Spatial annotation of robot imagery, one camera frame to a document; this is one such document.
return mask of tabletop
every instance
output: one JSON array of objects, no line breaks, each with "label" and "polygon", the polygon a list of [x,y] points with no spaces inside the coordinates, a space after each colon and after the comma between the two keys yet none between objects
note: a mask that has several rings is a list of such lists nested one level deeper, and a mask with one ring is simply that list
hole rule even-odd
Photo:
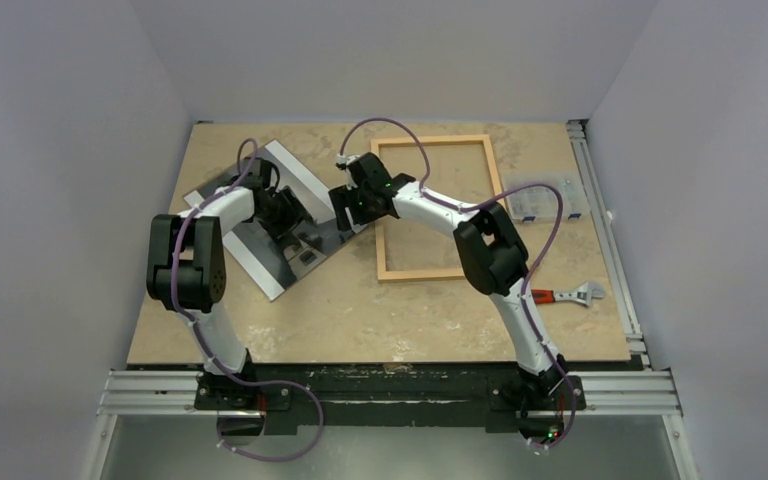
[{"label": "tabletop", "polygon": [[[261,145],[278,140],[329,188],[345,183],[334,167],[350,123],[198,124],[190,135],[169,208],[188,208],[184,195],[235,162],[246,137]],[[409,123],[417,135],[488,134],[499,173],[577,170],[563,124]],[[387,124],[368,124],[350,139],[347,153],[369,151],[372,138],[403,137]],[[429,148],[428,186],[465,201],[490,196],[487,165],[459,147]],[[415,149],[382,151],[390,172],[417,178],[424,166]],[[408,221],[387,219],[388,262],[392,268],[457,266],[453,246],[442,236]],[[531,258],[551,230],[550,223],[518,225]],[[257,362],[422,362],[507,361],[514,359],[504,324],[489,299],[466,280],[381,284],[376,277],[374,228],[352,238],[340,251],[270,302],[225,251],[225,302],[237,335]],[[628,360],[617,301],[591,216],[564,221],[533,288],[564,290],[587,280],[607,296],[590,308],[576,304],[538,307],[551,338],[567,360]],[[128,362],[198,363],[200,353],[184,323],[145,296]]]}]

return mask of clear plastic container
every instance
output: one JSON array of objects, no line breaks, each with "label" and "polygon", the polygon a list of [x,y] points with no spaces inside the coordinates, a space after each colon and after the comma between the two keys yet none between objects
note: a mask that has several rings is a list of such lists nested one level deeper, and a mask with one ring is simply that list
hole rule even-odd
[{"label": "clear plastic container", "polygon": [[[543,182],[561,192],[564,199],[564,219],[574,220],[590,214],[590,204],[575,170],[563,172],[516,172],[502,176],[505,190],[526,183]],[[558,212],[555,195],[547,188],[527,188],[506,199],[511,218],[521,222],[553,221]]]}]

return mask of wrench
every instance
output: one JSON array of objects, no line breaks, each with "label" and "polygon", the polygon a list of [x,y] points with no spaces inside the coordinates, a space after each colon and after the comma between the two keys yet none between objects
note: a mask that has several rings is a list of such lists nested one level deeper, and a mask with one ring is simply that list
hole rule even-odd
[{"label": "wrench", "polygon": [[556,292],[554,290],[532,290],[534,303],[575,302],[589,307],[594,298],[605,298],[605,289],[598,282],[584,282],[575,290]]}]

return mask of wall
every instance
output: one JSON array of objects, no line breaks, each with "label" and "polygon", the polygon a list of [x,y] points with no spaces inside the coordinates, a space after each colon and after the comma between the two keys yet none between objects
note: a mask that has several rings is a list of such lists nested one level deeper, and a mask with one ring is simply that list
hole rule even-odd
[{"label": "wall", "polygon": [[127,2],[0,0],[0,478],[76,478],[189,128]]},{"label": "wall", "polygon": [[705,478],[768,478],[768,1],[661,0],[588,134]]},{"label": "wall", "polygon": [[655,0],[133,0],[198,119],[586,118]]}]

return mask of empty wooden frame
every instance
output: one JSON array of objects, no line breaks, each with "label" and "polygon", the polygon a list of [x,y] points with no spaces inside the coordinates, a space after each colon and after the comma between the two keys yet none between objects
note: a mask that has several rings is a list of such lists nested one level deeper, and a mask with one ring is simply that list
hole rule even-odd
[{"label": "empty wooden frame", "polygon": [[[499,181],[499,170],[496,168],[496,157],[493,155],[493,145],[490,143],[490,135],[445,135],[439,137],[419,137],[424,146],[439,145],[482,145],[484,156],[487,160],[487,170],[490,173],[490,184],[493,194],[502,193],[502,182]],[[410,147],[415,142],[410,137],[404,138],[374,138],[371,151],[379,158],[383,147]],[[378,263],[378,281],[380,283],[391,282],[417,282],[425,280],[455,280],[464,278],[461,268],[437,268],[424,270],[387,270],[387,248],[384,239],[384,223],[375,222],[375,253]]]}]

